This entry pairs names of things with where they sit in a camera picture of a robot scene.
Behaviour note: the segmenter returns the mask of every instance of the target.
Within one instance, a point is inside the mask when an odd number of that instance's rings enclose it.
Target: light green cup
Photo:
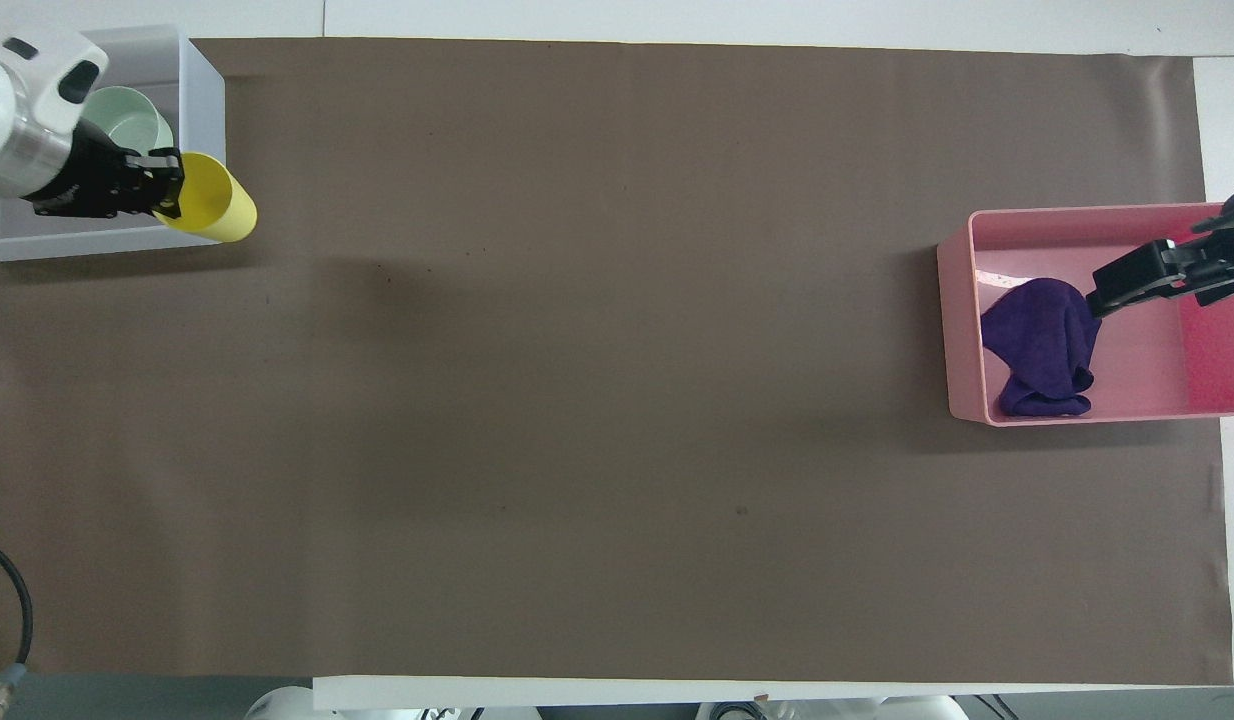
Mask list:
[[[154,103],[131,86],[102,86],[83,101],[79,117],[100,127],[118,147],[148,156],[155,147],[173,147],[173,128]]]

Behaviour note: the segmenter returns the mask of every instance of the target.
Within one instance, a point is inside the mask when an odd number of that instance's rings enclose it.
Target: pink plastic box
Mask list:
[[[1103,320],[1093,352],[1092,410],[1016,417],[998,408],[1009,369],[982,347],[981,316],[1014,284],[1058,278],[1087,295],[1093,269],[1149,241],[1187,240],[1220,204],[983,210],[937,246],[946,387],[956,417],[996,425],[1112,424],[1234,415],[1234,296],[1151,300]]]

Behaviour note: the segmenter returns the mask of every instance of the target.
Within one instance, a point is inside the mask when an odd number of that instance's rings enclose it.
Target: cup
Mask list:
[[[202,152],[183,152],[181,168],[186,172],[178,196],[181,217],[155,212],[159,222],[218,242],[236,242],[252,232],[257,205],[218,159]]]
[[[151,98],[131,86],[102,86],[83,101],[79,117],[100,127],[118,147],[148,156],[155,147],[173,146],[173,128]]]

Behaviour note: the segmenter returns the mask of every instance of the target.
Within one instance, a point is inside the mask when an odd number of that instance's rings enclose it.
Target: yellow cup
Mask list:
[[[257,225],[257,205],[243,186],[213,156],[183,152],[181,217],[169,219],[155,212],[159,222],[174,231],[196,233],[218,242],[243,240]]]

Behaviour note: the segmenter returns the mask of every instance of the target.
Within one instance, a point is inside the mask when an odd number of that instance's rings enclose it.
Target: brown table surface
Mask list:
[[[37,669],[1229,682],[1217,422],[951,419],[933,252],[1190,61],[197,44],[255,233],[0,266]]]

